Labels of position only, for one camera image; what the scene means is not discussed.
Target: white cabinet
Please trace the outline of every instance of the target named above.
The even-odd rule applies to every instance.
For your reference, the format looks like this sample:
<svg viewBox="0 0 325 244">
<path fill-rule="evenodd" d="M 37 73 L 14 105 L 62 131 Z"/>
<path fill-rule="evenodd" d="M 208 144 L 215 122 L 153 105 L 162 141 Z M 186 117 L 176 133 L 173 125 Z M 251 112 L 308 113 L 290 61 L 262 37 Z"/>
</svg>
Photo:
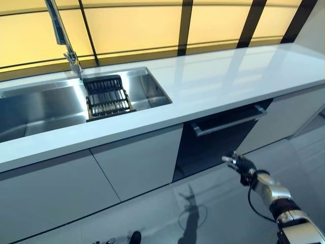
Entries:
<svg viewBox="0 0 325 244">
<path fill-rule="evenodd" d="M 89 150 L 0 174 L 0 242 L 9 243 L 119 202 Z"/>
<path fill-rule="evenodd" d="M 259 119 L 237 152 L 245 154 L 293 135 L 325 104 L 325 87 L 317 86 L 277 97 Z"/>
<path fill-rule="evenodd" d="M 124 201 L 172 182 L 183 125 L 92 148 Z"/>
</svg>

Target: sink drying rack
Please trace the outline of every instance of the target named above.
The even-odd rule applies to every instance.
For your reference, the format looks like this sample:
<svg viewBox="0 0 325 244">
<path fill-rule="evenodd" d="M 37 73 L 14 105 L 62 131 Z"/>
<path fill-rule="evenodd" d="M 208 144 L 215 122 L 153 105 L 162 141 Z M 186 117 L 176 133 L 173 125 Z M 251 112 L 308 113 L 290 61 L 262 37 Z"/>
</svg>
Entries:
<svg viewBox="0 0 325 244">
<path fill-rule="evenodd" d="M 119 75 L 83 80 L 87 90 L 89 121 L 135 112 Z"/>
</svg>

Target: gray tile floor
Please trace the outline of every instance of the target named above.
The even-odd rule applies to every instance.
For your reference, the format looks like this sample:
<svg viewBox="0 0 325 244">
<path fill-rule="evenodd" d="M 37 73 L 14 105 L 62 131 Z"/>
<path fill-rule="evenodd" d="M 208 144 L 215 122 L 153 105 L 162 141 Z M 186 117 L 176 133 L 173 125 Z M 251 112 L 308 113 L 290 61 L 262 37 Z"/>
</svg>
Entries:
<svg viewBox="0 0 325 244">
<path fill-rule="evenodd" d="M 325 231 L 325 125 L 246 156 L 288 187 Z M 276 225 L 253 213 L 247 191 L 236 172 L 220 165 L 21 244 L 105 243 L 112 237 L 125 244 L 135 230 L 144 244 L 276 243 Z M 270 216 L 255 193 L 252 203 Z"/>
</svg>

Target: dishwasher handle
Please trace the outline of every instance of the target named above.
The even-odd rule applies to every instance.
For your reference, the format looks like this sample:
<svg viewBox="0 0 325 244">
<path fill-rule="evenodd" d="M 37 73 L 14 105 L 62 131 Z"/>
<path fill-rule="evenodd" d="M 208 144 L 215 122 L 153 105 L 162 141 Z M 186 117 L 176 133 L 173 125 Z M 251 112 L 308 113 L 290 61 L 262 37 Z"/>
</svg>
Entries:
<svg viewBox="0 0 325 244">
<path fill-rule="evenodd" d="M 216 131 L 223 130 L 223 129 L 231 127 L 231 126 L 239 125 L 239 124 L 245 123 L 247 121 L 251 121 L 251 120 L 254 120 L 254 119 L 259 119 L 262 116 L 267 114 L 267 111 L 264 108 L 262 108 L 260 105 L 254 105 L 254 108 L 257 111 L 256 115 L 253 115 L 253 116 L 250 116 L 250 117 L 247 117 L 247 118 L 243 118 L 243 119 L 240 119 L 240 120 L 228 123 L 228 124 L 219 125 L 219 126 L 216 126 L 216 127 L 206 129 L 206 130 L 201 130 L 201 128 L 198 126 L 198 124 L 196 122 L 192 122 L 191 126 L 192 126 L 196 136 L 199 137 L 199 136 L 208 135 L 208 134 L 216 132 Z"/>
</svg>

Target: faucet spout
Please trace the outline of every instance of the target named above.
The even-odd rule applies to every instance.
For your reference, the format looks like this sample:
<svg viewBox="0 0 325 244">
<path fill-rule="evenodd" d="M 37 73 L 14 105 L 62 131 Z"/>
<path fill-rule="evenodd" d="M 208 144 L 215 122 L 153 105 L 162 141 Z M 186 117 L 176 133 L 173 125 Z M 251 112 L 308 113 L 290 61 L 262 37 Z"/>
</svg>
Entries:
<svg viewBox="0 0 325 244">
<path fill-rule="evenodd" d="M 55 0 L 45 0 L 45 4 L 47 6 L 47 9 L 52 19 L 56 42 L 58 45 L 66 46 L 67 53 L 64 53 L 63 55 L 68 60 L 71 70 L 75 72 L 80 79 L 82 79 L 81 77 L 82 68 L 80 66 L 77 54 L 73 50 L 72 45 L 69 41 L 66 29 L 63 25 Z"/>
</svg>

